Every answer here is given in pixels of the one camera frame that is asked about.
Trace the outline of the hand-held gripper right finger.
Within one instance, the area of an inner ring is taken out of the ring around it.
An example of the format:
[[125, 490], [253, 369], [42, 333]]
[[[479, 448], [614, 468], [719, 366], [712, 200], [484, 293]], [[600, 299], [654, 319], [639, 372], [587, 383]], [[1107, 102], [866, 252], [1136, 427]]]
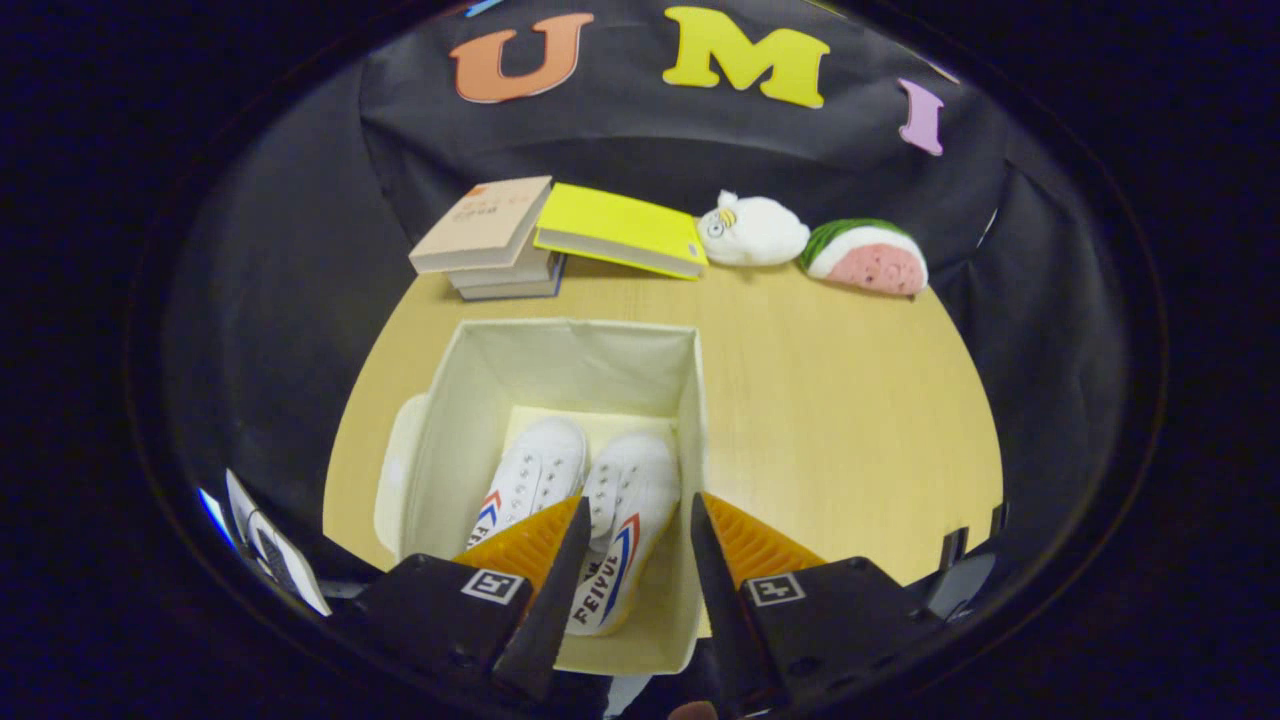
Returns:
[[804, 716], [867, 693], [945, 629], [869, 559], [827, 562], [708, 492], [692, 497], [690, 539], [733, 716]]

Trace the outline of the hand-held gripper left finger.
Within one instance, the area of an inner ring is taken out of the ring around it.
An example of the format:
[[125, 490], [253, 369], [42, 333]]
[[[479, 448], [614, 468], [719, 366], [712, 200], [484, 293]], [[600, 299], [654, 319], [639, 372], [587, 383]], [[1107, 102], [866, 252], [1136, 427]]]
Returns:
[[544, 701], [590, 538], [573, 496], [456, 559], [415, 553], [355, 598], [349, 628], [429, 679]]

